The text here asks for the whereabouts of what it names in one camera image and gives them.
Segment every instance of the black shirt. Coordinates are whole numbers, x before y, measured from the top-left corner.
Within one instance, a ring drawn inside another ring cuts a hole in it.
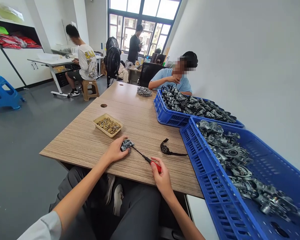
[[[140,51],[139,44],[140,39],[134,34],[130,38],[130,46],[128,53],[128,61],[132,62],[133,64],[135,64],[136,60],[138,60],[138,52]]]

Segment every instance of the screwdriver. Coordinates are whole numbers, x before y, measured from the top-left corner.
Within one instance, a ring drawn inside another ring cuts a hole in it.
[[[158,165],[158,164],[156,164],[154,161],[152,161],[151,159],[149,159],[148,157],[146,157],[145,155],[143,155],[141,152],[139,152],[137,149],[135,149],[135,147],[134,146],[131,146],[134,150],[136,150],[138,153],[140,153],[142,156],[143,156],[143,158],[151,165],[151,162],[153,162],[156,166],[157,166],[157,169],[158,169],[158,173],[161,173],[161,167]]]

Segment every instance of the wood grain tabletop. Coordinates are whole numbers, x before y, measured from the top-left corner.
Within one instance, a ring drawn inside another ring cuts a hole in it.
[[[138,86],[115,81],[100,97],[133,106],[151,109],[157,91],[152,91],[151,97],[142,97],[137,94]]]
[[[147,109],[102,97],[96,98],[40,154],[58,161],[93,168],[113,140],[127,135],[134,142],[136,149],[145,156],[159,157],[164,161],[169,169],[174,190],[203,198],[189,157],[170,156],[161,152],[160,144],[168,138],[166,145],[170,151],[187,153],[179,128],[160,124],[157,121],[153,100],[150,101],[152,107]],[[101,104],[106,104],[107,107],[101,107]],[[93,123],[94,119],[105,113],[124,124],[121,131],[112,139],[97,129]],[[150,165],[134,149],[124,159],[111,164],[106,172],[155,185]]]

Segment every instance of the wooden stool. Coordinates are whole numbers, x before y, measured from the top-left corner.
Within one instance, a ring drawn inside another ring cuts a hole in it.
[[[83,92],[83,99],[88,101],[91,97],[99,97],[99,91],[97,86],[96,80],[91,81],[82,81],[82,92]]]

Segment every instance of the white sleeve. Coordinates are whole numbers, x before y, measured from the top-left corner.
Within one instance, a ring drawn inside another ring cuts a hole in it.
[[[59,240],[61,232],[60,218],[52,211],[36,221],[17,240]]]
[[[88,62],[91,61],[90,55],[88,54],[89,59],[86,58],[86,53],[82,50],[78,51],[78,59],[79,59],[79,66],[83,71],[88,71]]]

